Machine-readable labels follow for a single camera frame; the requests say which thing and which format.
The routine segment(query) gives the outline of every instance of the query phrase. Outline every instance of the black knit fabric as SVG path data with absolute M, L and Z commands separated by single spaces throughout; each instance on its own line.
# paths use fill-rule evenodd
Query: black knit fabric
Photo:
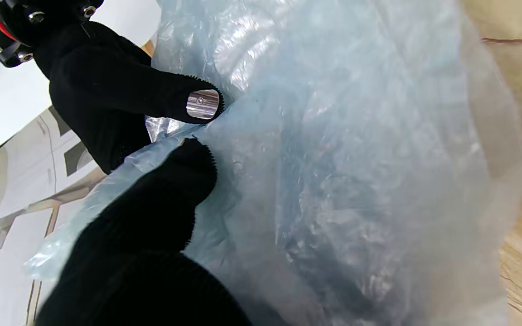
M 85 228 L 36 326 L 248 325 L 223 285 L 180 253 L 215 182 L 209 150 L 187 139 Z
M 34 57 L 50 80 L 52 104 L 105 173 L 150 144 L 145 115 L 210 122 L 188 115 L 186 104 L 212 84 L 151 68 L 149 55 L 102 24 L 66 25 Z

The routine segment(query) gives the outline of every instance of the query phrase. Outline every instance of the plastic bag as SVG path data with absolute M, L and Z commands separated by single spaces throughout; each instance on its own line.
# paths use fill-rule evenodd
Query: plastic bag
M 36 278 L 194 135 L 219 181 L 186 254 L 254 324 L 506 324 L 498 248 L 518 215 L 520 127 L 457 2 L 161 6 L 153 65 L 234 103 L 128 158 L 28 262 Z

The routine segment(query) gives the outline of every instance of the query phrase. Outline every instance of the translucent plastic bag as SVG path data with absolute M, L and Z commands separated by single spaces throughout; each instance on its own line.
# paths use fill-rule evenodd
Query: translucent plastic bag
M 154 66 L 233 103 L 128 158 L 28 262 L 35 277 L 56 277 L 81 229 L 194 135 L 219 181 L 186 254 L 254 324 L 506 324 L 519 123 L 457 2 L 161 6 Z

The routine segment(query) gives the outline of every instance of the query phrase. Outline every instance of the metal fingertip pad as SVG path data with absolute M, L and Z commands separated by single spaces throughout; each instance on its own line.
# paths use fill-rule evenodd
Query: metal fingertip pad
M 220 95 L 215 89 L 193 91 L 188 97 L 187 114 L 193 118 L 211 120 L 219 110 Z

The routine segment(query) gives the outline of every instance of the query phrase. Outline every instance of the white wall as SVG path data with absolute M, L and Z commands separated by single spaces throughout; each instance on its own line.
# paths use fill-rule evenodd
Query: white wall
M 93 18 L 144 45 L 160 9 L 155 0 L 106 0 Z M 12 69 L 0 64 L 0 145 L 50 106 L 48 83 L 33 61 Z

